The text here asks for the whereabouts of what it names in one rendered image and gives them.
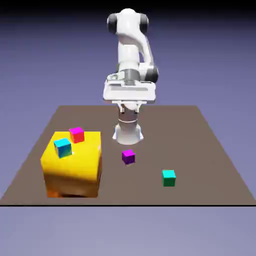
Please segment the small red cube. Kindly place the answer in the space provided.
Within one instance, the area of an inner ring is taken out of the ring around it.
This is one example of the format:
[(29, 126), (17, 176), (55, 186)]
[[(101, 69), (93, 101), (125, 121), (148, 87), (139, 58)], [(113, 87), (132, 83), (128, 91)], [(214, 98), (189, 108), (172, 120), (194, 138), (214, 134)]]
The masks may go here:
[(75, 144), (85, 140), (84, 130), (81, 127), (70, 128), (69, 133), (72, 142)]

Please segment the large yellow box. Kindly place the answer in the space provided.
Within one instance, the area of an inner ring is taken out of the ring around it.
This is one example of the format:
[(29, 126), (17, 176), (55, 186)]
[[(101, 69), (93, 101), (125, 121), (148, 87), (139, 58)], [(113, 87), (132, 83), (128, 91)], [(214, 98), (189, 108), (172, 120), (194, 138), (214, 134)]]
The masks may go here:
[[(72, 155), (59, 158), (54, 141), (67, 138)], [(55, 131), (40, 163), (49, 198), (96, 198), (102, 172), (102, 141), (99, 131), (84, 132), (84, 141), (73, 143), (70, 132)]]

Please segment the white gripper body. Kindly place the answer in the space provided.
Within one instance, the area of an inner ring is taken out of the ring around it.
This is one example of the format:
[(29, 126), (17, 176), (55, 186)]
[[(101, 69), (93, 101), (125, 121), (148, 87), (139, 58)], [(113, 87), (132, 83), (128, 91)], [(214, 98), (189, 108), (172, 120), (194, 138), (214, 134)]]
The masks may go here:
[(135, 85), (125, 85), (124, 80), (106, 80), (103, 89), (105, 101), (154, 102), (156, 100), (156, 84), (152, 82), (134, 81)]

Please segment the small green cube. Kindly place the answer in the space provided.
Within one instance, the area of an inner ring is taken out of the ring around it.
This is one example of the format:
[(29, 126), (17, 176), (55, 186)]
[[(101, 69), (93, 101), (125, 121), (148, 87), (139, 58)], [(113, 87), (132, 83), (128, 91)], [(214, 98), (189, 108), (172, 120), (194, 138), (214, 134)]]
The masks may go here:
[(174, 187), (176, 184), (176, 173), (174, 170), (162, 170), (162, 184), (164, 187)]

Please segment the small purple cube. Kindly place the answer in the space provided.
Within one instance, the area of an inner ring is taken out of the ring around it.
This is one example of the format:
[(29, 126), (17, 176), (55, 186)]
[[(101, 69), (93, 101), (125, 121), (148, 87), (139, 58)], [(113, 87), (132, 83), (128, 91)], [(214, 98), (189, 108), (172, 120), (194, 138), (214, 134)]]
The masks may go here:
[(133, 164), (136, 161), (136, 154), (132, 149), (122, 151), (122, 161), (126, 164)]

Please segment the small blue cube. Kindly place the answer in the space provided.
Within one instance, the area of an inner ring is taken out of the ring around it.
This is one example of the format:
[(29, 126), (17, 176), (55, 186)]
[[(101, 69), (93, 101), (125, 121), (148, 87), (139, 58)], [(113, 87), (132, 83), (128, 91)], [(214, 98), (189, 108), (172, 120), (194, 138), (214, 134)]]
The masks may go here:
[(72, 155), (72, 145), (67, 138), (61, 138), (53, 142), (56, 154), (59, 158)]

